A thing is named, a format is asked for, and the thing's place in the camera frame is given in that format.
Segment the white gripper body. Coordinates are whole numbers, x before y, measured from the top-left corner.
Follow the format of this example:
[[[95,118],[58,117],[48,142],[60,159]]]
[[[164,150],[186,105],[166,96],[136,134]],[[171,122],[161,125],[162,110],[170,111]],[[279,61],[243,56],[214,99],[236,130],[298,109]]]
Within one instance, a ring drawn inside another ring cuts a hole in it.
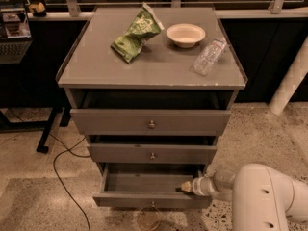
[[[198,177],[192,180],[192,192],[198,196],[209,196],[215,191],[213,182],[208,177]]]

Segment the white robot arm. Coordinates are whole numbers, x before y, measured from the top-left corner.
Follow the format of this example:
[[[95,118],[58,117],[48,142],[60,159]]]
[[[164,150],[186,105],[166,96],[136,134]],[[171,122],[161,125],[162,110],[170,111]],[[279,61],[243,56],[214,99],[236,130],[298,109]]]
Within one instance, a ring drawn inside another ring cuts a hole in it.
[[[308,222],[308,185],[271,167],[248,164],[181,184],[181,190],[232,203],[233,231],[289,231]]]

